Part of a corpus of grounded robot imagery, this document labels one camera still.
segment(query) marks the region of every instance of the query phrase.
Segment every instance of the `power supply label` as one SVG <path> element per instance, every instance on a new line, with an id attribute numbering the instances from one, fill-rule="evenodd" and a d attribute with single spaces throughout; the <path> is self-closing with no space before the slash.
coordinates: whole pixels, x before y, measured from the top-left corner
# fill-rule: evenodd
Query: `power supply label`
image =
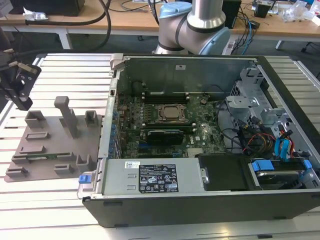
<path id="1" fill-rule="evenodd" d="M 139 192 L 142 194 L 179 192 L 176 165 L 140 165 Z"/>

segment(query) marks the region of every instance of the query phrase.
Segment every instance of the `cpu socket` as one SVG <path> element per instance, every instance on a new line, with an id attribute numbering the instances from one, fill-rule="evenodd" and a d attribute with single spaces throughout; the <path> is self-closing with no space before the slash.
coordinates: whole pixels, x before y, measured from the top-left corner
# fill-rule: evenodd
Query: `cpu socket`
<path id="1" fill-rule="evenodd" d="M 157 107 L 159 122 L 183 122 L 186 120 L 185 107 L 181 104 L 164 104 Z"/>

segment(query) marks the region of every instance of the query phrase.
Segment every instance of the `slotted aluminum surface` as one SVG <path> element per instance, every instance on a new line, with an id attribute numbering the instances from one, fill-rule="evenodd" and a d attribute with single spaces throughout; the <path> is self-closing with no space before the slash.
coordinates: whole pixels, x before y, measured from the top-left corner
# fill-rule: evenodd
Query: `slotted aluminum surface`
<path id="1" fill-rule="evenodd" d="M 110 82 L 109 59 L 109 54 L 51 54 L 38 59 L 36 62 L 39 62 L 43 73 L 31 93 L 33 109 L 42 110 L 45 116 L 60 116 L 54 108 L 54 99 L 58 95 L 66 95 L 70 98 L 70 106 L 75 114 L 96 110 L 98 114 L 104 115 Z M 273 238 L 279 239 L 319 239 L 320 208 L 292 220 L 104 229 L 77 199 L 77 178 L 12 183 L 4 181 L 6 169 L 26 126 L 26 114 L 13 107 L 8 116 L 3 118 L 2 126 L 5 127 L 0 132 L 1 240 L 257 239 L 257 235 L 261 234 L 272 234 Z"/>
<path id="2" fill-rule="evenodd" d="M 300 62 L 287 56 L 268 56 L 268 62 L 291 92 L 307 117 L 320 132 L 320 83 Z M 281 107 L 280 100 L 269 88 L 275 104 Z"/>

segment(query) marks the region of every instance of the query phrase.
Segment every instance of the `gray plastic stand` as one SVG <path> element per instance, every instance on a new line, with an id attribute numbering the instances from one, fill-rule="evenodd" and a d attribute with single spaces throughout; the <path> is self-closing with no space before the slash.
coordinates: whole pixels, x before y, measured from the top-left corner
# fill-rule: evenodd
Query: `gray plastic stand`
<path id="1" fill-rule="evenodd" d="M 27 127 L 6 171 L 6 182 L 77 178 L 97 167 L 102 116 L 86 111 L 76 116 L 69 98 L 57 96 L 62 117 L 29 111 Z"/>

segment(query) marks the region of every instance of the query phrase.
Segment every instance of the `floor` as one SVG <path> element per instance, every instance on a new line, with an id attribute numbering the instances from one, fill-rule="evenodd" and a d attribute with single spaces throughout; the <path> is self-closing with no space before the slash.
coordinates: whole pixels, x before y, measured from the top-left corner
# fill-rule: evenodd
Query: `floor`
<path id="1" fill-rule="evenodd" d="M 61 49 L 59 38 L 54 33 L 14 33 L 12 47 L 17 52 L 24 52 L 35 49 L 45 49 L 48 46 L 52 49 Z M 92 48 L 104 39 L 103 35 L 84 35 L 72 34 L 71 41 L 74 49 Z M 102 53 L 140 53 L 150 54 L 158 44 L 158 37 L 143 36 L 139 41 L 137 36 L 112 35 L 107 45 L 101 48 Z M 277 42 L 268 40 L 254 40 L 249 46 L 246 55 L 265 55 L 265 56 L 290 56 L 293 60 L 300 60 L 302 63 L 317 76 L 320 72 L 320 47 L 308 47 L 306 52 L 301 49 L 306 42 L 285 42 L 281 50 L 276 50 Z M 25 63 L 32 63 L 35 56 L 24 60 Z M 6 101 L 0 99 L 0 109 Z"/>

